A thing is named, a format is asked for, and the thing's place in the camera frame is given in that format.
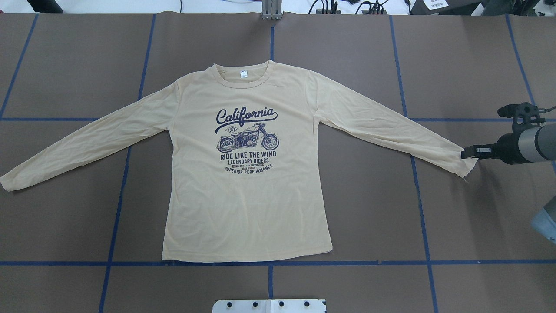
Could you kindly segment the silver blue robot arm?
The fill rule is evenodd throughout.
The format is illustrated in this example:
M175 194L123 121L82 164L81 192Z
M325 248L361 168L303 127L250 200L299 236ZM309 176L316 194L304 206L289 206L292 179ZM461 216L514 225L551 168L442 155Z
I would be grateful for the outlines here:
M494 144L471 145L460 153L461 159L500 159L509 165L554 162L556 160L555 125L531 127L506 133ZM536 232L556 243L556 198L553 197L532 218Z

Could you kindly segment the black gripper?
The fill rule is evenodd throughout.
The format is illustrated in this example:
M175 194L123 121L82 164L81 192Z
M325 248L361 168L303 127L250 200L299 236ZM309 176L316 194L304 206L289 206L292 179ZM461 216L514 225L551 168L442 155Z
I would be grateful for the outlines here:
M482 145L481 148L465 148L461 159L500 159L510 165L523 164L524 157L519 149L519 136L507 133L494 144Z

